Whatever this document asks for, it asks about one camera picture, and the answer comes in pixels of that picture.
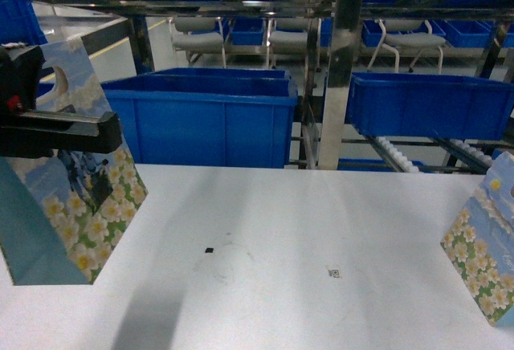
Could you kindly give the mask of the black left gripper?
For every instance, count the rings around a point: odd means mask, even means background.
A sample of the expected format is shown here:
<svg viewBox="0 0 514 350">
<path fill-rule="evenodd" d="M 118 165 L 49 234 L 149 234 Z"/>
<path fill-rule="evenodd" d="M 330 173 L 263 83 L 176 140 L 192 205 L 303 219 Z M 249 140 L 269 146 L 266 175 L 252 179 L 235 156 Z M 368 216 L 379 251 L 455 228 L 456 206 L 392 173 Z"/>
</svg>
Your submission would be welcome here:
<svg viewBox="0 0 514 350">
<path fill-rule="evenodd" d="M 43 157 L 45 149 L 110 153 L 122 144 L 118 115 L 84 116 L 35 109 L 41 47 L 24 43 L 1 46 L 1 155 Z"/>
</svg>

